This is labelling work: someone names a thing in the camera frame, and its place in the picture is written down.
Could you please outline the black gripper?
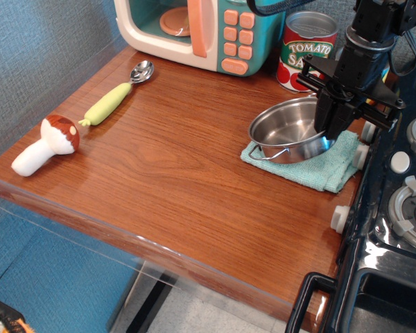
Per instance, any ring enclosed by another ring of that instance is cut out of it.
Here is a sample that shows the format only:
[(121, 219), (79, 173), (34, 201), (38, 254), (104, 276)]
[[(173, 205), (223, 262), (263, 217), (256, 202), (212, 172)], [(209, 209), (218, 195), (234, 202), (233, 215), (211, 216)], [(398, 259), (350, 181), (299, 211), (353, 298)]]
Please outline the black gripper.
[[(297, 82), (316, 93), (315, 130), (337, 139), (355, 119), (363, 118), (389, 130), (406, 107), (381, 79), (388, 55), (346, 46), (338, 60), (304, 56)], [(376, 101), (369, 105), (366, 100)]]

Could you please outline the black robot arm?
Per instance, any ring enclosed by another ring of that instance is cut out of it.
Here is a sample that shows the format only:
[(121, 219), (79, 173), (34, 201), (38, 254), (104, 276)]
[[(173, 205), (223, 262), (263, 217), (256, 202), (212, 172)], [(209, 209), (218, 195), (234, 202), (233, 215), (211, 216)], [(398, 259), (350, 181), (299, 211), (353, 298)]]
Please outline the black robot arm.
[(394, 127), (406, 107), (382, 80), (392, 69), (392, 50), (404, 36), (414, 54), (416, 1), (357, 1), (356, 15), (345, 32), (338, 60), (304, 56), (297, 81), (317, 95), (314, 128), (336, 139), (355, 119), (363, 118), (382, 129)]

